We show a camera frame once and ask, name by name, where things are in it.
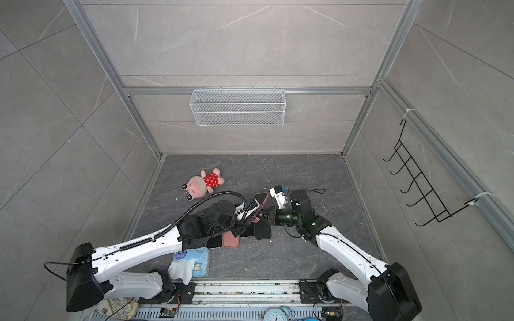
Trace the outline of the black phone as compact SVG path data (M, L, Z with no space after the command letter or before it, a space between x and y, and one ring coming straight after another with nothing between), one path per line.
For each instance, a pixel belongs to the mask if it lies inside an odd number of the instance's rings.
M241 238L248 238L248 237L254 237L255 231L254 231L254 223L251 223L246 230L240 234Z

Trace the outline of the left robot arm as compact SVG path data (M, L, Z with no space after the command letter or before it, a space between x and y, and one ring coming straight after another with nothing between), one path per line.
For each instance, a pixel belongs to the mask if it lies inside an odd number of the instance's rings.
M83 243L76 247L66 270L66 311L80 312L120 292L119 274L162 255L206 247L224 233L237 236L252 223L260 204L234 205L221 200L189 214L152 234L107 247Z

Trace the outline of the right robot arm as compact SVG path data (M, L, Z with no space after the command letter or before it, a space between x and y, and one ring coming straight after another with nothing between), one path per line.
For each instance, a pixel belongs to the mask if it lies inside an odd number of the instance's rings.
M270 189L273 206L263 209L262 219L272 226L293 227L300 238L327 252L353 275L327 271L319 280L319 291L328 300L342 299L362 310L372 320L413 320L422 304L406 269L373 257L348 240L327 219L316 214L308 190Z

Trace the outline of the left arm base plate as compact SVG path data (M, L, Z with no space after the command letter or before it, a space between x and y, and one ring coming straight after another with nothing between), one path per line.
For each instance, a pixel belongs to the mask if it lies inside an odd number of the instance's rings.
M164 291L162 304L191 304L195 294L196 283L190 282L188 285L174 283L171 290Z

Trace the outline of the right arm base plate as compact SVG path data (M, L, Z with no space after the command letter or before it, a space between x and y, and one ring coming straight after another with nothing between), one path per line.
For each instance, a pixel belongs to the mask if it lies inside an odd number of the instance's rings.
M309 282L306 280L299 280L298 287L301 302L304 304L314 304L319 300L329 303L338 302L343 304L349 304L348 301L343 300L341 298L336 298L332 293L330 293L326 283L324 282Z

